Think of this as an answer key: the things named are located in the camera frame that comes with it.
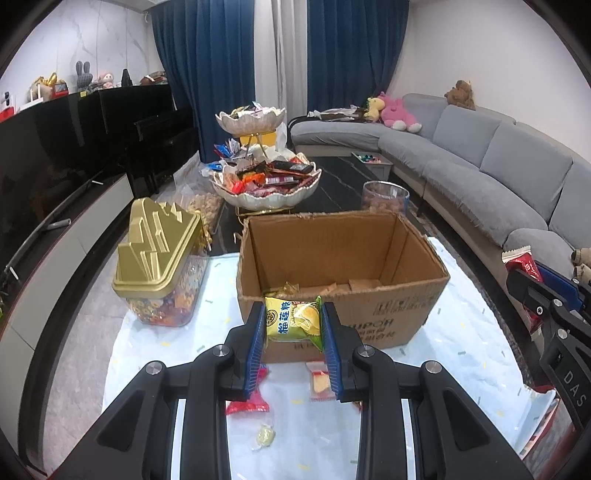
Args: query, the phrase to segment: white curtain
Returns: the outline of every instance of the white curtain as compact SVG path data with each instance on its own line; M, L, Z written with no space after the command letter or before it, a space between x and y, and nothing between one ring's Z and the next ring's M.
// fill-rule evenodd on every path
M307 113L307 24L307 0L255 0L256 101L288 120Z

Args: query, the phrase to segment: blue curtain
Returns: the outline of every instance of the blue curtain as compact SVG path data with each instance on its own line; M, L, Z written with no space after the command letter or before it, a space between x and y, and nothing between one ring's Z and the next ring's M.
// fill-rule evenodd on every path
M151 10L158 55L178 108L193 108L201 158L228 137L214 115L255 98L254 0L170 0Z
M408 0L308 0L308 110L386 91L408 20Z

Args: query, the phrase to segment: white tablecloth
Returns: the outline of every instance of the white tablecloth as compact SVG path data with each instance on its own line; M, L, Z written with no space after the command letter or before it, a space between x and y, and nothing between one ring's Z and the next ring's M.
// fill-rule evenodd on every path
M412 340L385 352L397 362L415 366L438 360L519 452L554 398L554 391L540 395L523 384L494 314L444 246L434 238L430 242L445 263L450 282ZM223 343L230 328L242 324L235 289L237 264L237 254L210 260L194 318L185 327L147 326L128 312L113 346L103 409L149 361L161 360L169 367L191 362L199 352ZM228 417L233 479L355 477L360 426L356 407L337 401L310 401L310 373L304 363L270 365L261 393L271 406L270 414ZM406 401L403 411L409 478L414 478ZM173 446L173 480L178 478L183 412L182 401ZM277 435L269 448L253 452L261 423L272 423Z

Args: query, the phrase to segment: gray floor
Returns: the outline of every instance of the gray floor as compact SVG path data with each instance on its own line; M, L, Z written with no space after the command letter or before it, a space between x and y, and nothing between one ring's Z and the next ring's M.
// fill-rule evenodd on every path
M411 204L410 208L416 211L416 205ZM428 219L421 217L420 221L429 235L443 243L482 293L511 345L524 382L530 384L531 375L515 339L474 273ZM107 367L127 312L126 304L111 287L115 268L114 251L84 300L57 365L43 434L43 461L47 473L52 473L62 463L101 412Z

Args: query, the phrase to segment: white ceramic bowl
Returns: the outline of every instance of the white ceramic bowl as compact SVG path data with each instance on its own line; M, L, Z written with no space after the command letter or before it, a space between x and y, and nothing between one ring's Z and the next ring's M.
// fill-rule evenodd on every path
M308 186L297 190L294 193L271 193L266 197L255 197L250 193L241 193L240 195L234 195L229 193L226 189L219 186L217 183L212 181L213 188L216 193L226 200L230 205L234 207L244 208L253 212L260 212L262 210L277 210L281 208L291 208L296 206L302 200L312 195L318 188L320 183L320 176L322 170L316 170L314 165L314 171L316 172L316 178Z
M216 115L220 127L233 137L245 135L266 134L274 132L285 118L285 109L271 108L262 116L245 113L240 118L232 118L226 112Z

